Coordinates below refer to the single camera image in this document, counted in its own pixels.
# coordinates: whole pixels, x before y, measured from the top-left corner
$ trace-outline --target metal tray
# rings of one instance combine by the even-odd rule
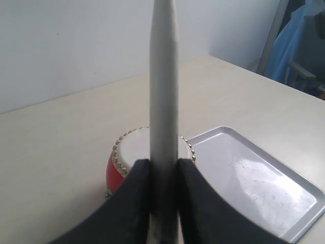
[[[237,211],[295,243],[325,210],[325,194],[313,183],[229,127],[188,141],[197,167]]]

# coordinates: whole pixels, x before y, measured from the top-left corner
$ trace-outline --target beige table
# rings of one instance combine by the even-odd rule
[[[148,88],[142,75],[0,115],[1,244],[43,244],[103,203],[116,138],[148,125]],[[314,97],[213,57],[181,65],[181,134],[233,127],[323,189],[324,124]],[[324,243],[324,228],[300,243]]]

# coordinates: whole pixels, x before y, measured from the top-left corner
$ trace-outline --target drum rim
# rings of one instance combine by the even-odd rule
[[[127,174],[128,174],[128,170],[127,170],[126,166],[123,165],[123,164],[119,161],[119,159],[118,159],[118,157],[117,157],[117,148],[118,148],[119,144],[121,143],[121,141],[123,140],[123,138],[124,138],[125,136],[127,136],[128,134],[130,134],[130,133],[132,133],[132,132],[134,132],[134,131],[138,131],[138,130],[142,130],[142,129],[149,129],[149,128],[150,128],[150,127],[147,126],[147,127],[140,127],[140,128],[138,128],[138,129],[130,130],[129,132],[124,133],[122,136],[120,136],[120,137],[118,138],[118,140],[115,142],[115,144],[114,144],[114,146],[113,146],[113,151],[112,151],[112,162],[113,162],[113,165],[114,165],[115,169],[117,170],[117,172],[120,173],[124,178],[127,176]],[[195,164],[195,163],[196,163],[196,157],[195,157],[195,151],[192,149],[192,145],[189,144],[188,141],[187,141],[183,136],[180,136],[180,135],[179,135],[179,137],[180,137],[181,139],[183,139],[183,140],[186,142],[186,144],[188,145],[188,147],[189,147],[189,149],[190,149],[190,152],[191,152],[191,154],[192,154],[192,155],[191,155],[191,160],[192,160],[192,162]]]

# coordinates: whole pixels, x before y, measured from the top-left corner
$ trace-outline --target small drum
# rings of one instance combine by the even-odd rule
[[[149,127],[139,128],[116,141],[106,169],[107,197],[120,186],[136,160],[149,158],[149,134]],[[194,150],[182,136],[178,139],[178,158],[196,160]]]

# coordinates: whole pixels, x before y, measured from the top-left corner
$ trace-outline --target tray rim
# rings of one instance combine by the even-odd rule
[[[246,147],[248,147],[252,152],[254,152],[257,156],[261,157],[262,159],[267,160],[266,158],[271,158],[274,160],[275,164],[270,163],[275,169],[279,170],[280,172],[287,175],[291,180],[301,186],[299,181],[304,181],[307,184],[307,187],[303,187],[307,192],[309,192],[316,200],[316,203],[301,217],[285,234],[280,236],[283,239],[289,240],[290,243],[296,243],[311,227],[312,225],[322,216],[325,212],[325,191],[317,186],[315,183],[304,177],[302,174],[298,173],[290,166],[282,162],[281,160],[277,159],[276,157],[272,156],[268,153],[264,148],[258,146],[257,144],[250,141],[248,138],[244,137],[236,130],[229,126],[219,126],[213,129],[210,129],[206,132],[198,134],[189,138],[188,142],[195,146],[199,142],[203,142],[208,140],[209,138],[215,137],[218,134],[223,133],[231,136],[233,139],[239,141],[243,144],[245,141]]]

